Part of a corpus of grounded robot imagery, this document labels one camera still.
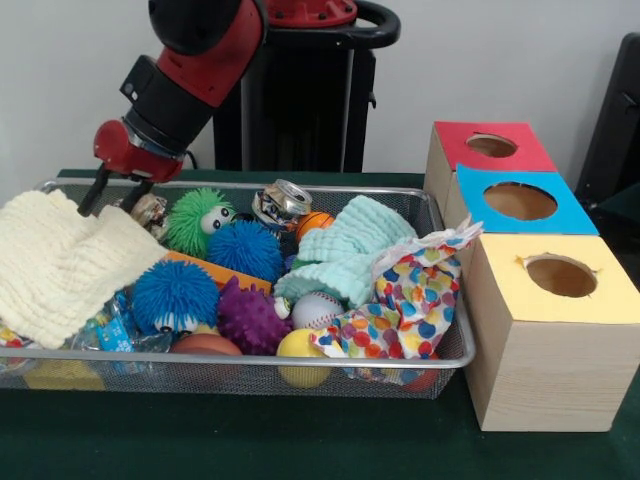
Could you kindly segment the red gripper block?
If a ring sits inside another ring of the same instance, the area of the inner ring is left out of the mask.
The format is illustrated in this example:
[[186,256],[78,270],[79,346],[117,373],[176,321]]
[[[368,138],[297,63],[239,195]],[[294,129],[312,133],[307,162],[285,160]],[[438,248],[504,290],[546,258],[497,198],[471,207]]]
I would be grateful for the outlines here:
[[119,204],[121,210],[130,214],[141,198],[151,191],[154,183],[169,182],[183,167],[183,155],[168,153],[139,136],[123,120],[109,120],[98,128],[93,152],[104,164],[97,170],[94,183],[78,204],[77,212],[83,217],[93,212],[111,172],[146,179],[139,182]]

